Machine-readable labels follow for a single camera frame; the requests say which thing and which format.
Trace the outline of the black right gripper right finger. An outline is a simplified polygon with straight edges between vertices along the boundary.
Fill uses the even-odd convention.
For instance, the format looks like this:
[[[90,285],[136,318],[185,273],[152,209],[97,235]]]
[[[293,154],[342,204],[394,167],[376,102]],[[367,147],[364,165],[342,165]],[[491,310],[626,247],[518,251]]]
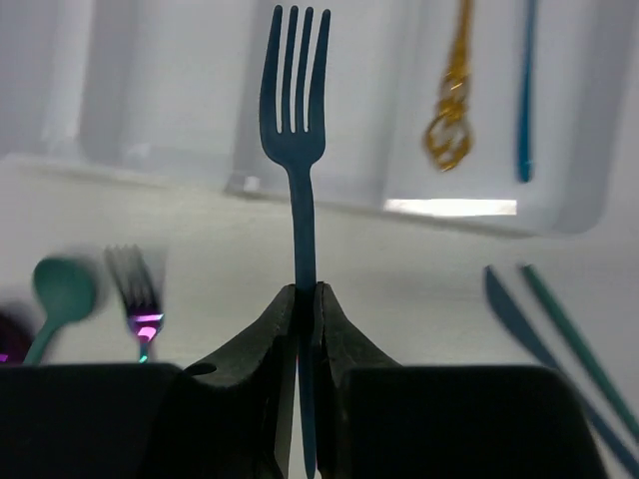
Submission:
[[[314,301],[317,465],[324,478],[603,478],[615,432],[557,371],[403,366]]]

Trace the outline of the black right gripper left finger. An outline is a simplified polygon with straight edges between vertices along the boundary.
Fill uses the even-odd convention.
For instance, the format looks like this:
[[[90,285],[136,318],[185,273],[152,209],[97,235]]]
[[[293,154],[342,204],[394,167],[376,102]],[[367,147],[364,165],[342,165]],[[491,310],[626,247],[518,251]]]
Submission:
[[[5,366],[5,478],[282,478],[295,290],[223,346],[170,363]]]

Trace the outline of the matte teal spoon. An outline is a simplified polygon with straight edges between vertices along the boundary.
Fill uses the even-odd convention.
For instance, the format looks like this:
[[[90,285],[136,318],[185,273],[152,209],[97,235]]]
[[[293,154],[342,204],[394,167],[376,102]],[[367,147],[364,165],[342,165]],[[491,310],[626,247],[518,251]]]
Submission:
[[[94,310],[97,286],[92,273],[78,260],[63,256],[41,259],[32,274],[34,292],[45,321],[26,354],[24,364],[39,364],[55,334]]]

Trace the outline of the shiny purple spoon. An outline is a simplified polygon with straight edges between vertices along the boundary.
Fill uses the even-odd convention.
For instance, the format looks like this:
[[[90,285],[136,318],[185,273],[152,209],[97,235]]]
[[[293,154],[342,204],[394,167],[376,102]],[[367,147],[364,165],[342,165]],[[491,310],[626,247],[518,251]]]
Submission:
[[[33,343],[34,332],[19,310],[1,306],[1,362],[22,364]]]

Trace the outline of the teal green knife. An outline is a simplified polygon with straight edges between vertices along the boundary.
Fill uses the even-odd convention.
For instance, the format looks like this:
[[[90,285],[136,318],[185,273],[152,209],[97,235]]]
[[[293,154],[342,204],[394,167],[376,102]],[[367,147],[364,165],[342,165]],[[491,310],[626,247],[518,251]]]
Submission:
[[[520,265],[518,268],[527,286],[532,290],[535,298],[582,368],[605,397],[634,440],[638,441],[638,418],[626,404],[622,394],[600,364],[588,341],[573,324],[572,319],[560,304],[558,298],[546,285],[534,266],[528,263]]]

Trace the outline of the dark blue knife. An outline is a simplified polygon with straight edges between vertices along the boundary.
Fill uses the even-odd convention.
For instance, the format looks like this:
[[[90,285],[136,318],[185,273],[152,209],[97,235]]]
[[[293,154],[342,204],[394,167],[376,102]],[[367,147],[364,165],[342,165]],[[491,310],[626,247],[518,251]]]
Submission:
[[[562,365],[548,350],[490,265],[484,268],[483,283],[488,303],[501,325],[541,364],[563,374]],[[575,384],[567,376],[565,378],[579,398],[589,423],[607,445],[618,463],[632,478],[637,478],[637,459]]]

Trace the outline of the matte dark blue fork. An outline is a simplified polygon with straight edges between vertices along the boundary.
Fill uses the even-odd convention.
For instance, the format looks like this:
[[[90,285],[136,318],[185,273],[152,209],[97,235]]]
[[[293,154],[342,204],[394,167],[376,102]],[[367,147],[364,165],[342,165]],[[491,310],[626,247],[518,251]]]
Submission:
[[[305,11],[301,44],[295,48],[299,7],[291,7],[284,48],[282,91],[277,92],[284,9],[274,8],[260,90],[259,123],[266,155],[288,175],[295,266],[294,325],[299,338],[298,379],[305,472],[317,471],[317,439],[314,400],[312,333],[313,302],[317,285],[315,202],[311,170],[325,151],[324,91],[330,11],[321,13],[310,81],[305,80],[314,9]]]

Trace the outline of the ornate gold fork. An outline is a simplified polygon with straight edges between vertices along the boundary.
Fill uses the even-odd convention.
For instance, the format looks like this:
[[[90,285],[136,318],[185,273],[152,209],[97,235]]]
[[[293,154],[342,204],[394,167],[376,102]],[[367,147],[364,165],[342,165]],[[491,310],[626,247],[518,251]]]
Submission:
[[[468,120],[473,7],[473,1],[459,2],[457,23],[439,84],[434,116],[422,140],[432,162],[441,172],[456,168],[469,154],[473,144]]]

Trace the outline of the shiny blue fork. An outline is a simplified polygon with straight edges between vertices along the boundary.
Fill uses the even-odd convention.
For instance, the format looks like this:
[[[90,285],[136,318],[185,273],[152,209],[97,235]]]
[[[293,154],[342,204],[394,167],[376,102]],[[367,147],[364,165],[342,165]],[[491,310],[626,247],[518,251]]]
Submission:
[[[525,31],[519,95],[518,130],[516,141],[516,175],[520,183],[529,183],[533,177],[532,125],[533,125],[533,64],[537,1],[526,2]]]

